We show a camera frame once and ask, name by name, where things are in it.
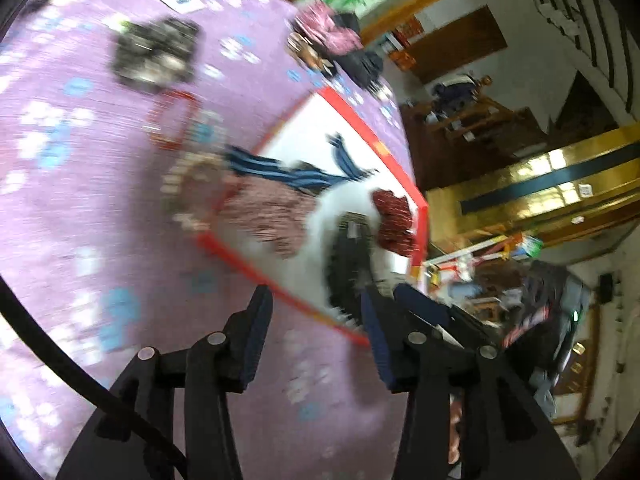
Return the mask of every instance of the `brown door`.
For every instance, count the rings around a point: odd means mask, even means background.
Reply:
[[[412,44],[407,52],[416,61],[412,72],[427,84],[504,48],[507,42],[500,27],[489,7],[484,6],[434,30]]]

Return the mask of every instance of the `pink scrunchie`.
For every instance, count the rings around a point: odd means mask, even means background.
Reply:
[[[322,0],[316,0],[296,15],[296,21],[310,40],[323,44],[331,54],[343,56],[362,48],[354,30],[336,27],[331,16],[335,11]]]

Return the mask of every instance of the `person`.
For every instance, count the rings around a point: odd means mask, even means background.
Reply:
[[[467,74],[438,83],[432,90],[434,113],[442,119],[461,112],[478,99],[483,87],[491,83],[490,76],[485,75],[477,80]]]

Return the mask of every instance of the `red-bordered whiteboard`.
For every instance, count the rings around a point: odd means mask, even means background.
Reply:
[[[274,294],[287,303],[337,326],[358,342],[366,342],[366,336],[341,324],[336,309],[328,303],[324,276],[337,220],[345,212],[364,214],[376,232],[380,216],[371,201],[371,191],[389,189],[396,196],[407,196],[416,239],[411,257],[375,247],[372,262],[377,279],[390,278],[391,272],[415,272],[422,262],[428,234],[428,206],[424,197],[376,134],[329,87],[315,92],[297,106],[253,151],[281,160],[285,166],[302,161],[327,173],[342,174],[326,140],[328,134],[336,133],[342,135],[347,152],[361,170],[376,169],[377,172],[362,182],[347,182],[320,194],[316,211],[307,219],[306,241],[296,256],[283,259],[269,244],[223,222],[217,222],[211,232],[199,235],[198,243],[249,279],[269,285]]]

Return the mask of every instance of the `metal screw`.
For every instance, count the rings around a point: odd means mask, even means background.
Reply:
[[[409,343],[413,343],[414,345],[421,345],[425,341],[427,341],[427,336],[425,336],[422,332],[411,332],[407,339]]]
[[[214,332],[213,334],[209,334],[209,337],[207,337],[207,343],[210,345],[222,345],[225,341],[226,335],[222,332]]]
[[[151,359],[156,354],[156,351],[151,346],[145,346],[138,351],[138,359],[146,361]]]
[[[498,351],[492,346],[482,346],[480,347],[480,355],[485,359],[495,359],[498,355]]]

